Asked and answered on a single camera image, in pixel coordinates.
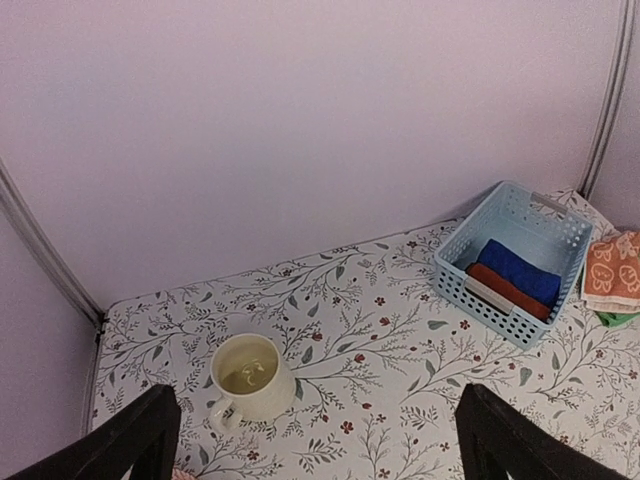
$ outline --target basket handle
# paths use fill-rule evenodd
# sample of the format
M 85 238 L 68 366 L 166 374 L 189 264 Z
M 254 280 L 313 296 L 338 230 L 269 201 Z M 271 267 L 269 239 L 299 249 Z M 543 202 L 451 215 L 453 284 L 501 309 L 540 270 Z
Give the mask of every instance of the basket handle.
M 537 192 L 533 192 L 531 194 L 531 201 L 541 203 L 545 207 L 549 207 L 563 215 L 566 215 L 568 211 L 567 207 L 564 205 L 560 205 L 558 202 L 551 200 L 549 197 L 545 197 L 544 195 L 540 195 Z
M 464 288 L 468 290 L 472 295 L 479 298 L 483 302 L 488 303 L 503 314 L 511 314 L 511 310 L 514 307 L 513 302 L 510 302 L 502 295 L 494 292 L 485 284 L 479 282 L 475 278 L 467 277 L 467 279 L 464 281 Z

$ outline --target red flower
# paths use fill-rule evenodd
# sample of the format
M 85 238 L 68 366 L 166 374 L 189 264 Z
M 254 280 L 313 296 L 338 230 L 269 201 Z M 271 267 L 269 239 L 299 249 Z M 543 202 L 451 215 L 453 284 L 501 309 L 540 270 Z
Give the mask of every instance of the red flower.
M 346 435 L 349 435 L 349 432 L 353 431 L 353 423 L 347 422 L 345 420 L 344 422 L 342 422 L 342 425 L 340 425 L 340 428 Z

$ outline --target dark blue cloth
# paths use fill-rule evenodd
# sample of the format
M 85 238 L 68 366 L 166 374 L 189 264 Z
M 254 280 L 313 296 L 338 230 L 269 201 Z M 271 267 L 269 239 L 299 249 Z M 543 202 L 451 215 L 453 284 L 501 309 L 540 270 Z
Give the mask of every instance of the dark blue cloth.
M 558 299 L 562 282 L 558 275 L 534 267 L 493 239 L 480 252 L 478 263 L 549 308 L 553 308 Z

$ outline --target table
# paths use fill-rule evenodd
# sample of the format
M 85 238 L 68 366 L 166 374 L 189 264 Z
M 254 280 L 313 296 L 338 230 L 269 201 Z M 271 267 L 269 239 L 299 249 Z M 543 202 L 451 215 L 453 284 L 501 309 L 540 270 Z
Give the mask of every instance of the table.
M 551 195 L 612 226 L 574 191 Z M 182 408 L 179 468 L 202 479 L 462 479 L 453 411 L 484 383 L 544 430 L 640 478 L 638 323 L 602 327 L 576 293 L 559 325 L 524 352 L 431 287 L 447 221 L 114 305 L 95 386 L 97 427 L 150 385 Z M 273 424 L 218 436 L 216 346 L 271 337 L 297 376 Z

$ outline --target basket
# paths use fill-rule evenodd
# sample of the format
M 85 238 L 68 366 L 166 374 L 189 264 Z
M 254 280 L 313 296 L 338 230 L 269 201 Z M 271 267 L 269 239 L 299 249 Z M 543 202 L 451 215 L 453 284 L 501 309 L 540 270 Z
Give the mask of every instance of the basket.
M 559 203 L 515 183 L 502 182 L 436 250 L 434 288 L 528 350 L 558 321 L 584 263 L 592 230 L 588 220 Z M 562 278 L 548 324 L 465 273 L 492 238 L 527 262 Z

